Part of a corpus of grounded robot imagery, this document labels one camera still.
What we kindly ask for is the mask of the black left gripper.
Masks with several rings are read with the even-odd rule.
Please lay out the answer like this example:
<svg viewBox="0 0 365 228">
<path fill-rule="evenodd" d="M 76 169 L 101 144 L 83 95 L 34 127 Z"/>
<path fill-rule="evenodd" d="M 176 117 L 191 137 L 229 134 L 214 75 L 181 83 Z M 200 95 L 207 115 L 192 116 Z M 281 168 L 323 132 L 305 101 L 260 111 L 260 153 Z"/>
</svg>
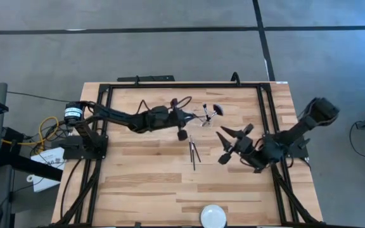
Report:
<svg viewBox="0 0 365 228">
<path fill-rule="evenodd" d="M 178 101 L 177 98 L 173 98 L 170 102 L 170 106 L 172 108 L 171 115 L 174 124 L 177 126 L 177 137 L 180 141 L 185 141 L 188 138 L 188 134 L 186 130 L 183 129 L 183 127 L 186 125 L 186 123 L 196 120 L 198 116 L 194 113 L 189 113 L 182 111 L 182 109 L 178 108 Z"/>
</svg>

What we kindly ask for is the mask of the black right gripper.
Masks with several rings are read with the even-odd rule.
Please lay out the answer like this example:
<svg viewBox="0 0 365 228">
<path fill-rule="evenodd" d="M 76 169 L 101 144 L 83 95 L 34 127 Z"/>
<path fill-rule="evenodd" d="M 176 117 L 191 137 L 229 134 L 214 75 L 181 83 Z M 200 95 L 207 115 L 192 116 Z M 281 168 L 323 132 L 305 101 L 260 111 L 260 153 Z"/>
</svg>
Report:
<svg viewBox="0 0 365 228">
<path fill-rule="evenodd" d="M 262 158 L 257 153 L 257 145 L 260 139 L 254 144 L 253 139 L 248 137 L 249 133 L 253 130 L 253 125 L 248 124 L 243 130 L 233 130 L 227 127 L 221 126 L 221 129 L 228 135 L 236 139 L 234 143 L 229 142 L 221 133 L 216 132 L 220 139 L 224 153 L 218 159 L 218 163 L 221 165 L 227 164 L 233 153 L 236 153 L 240 157 L 240 162 L 248 167 L 254 169 L 254 173 L 261 173 L 265 168 L 265 164 Z"/>
</svg>

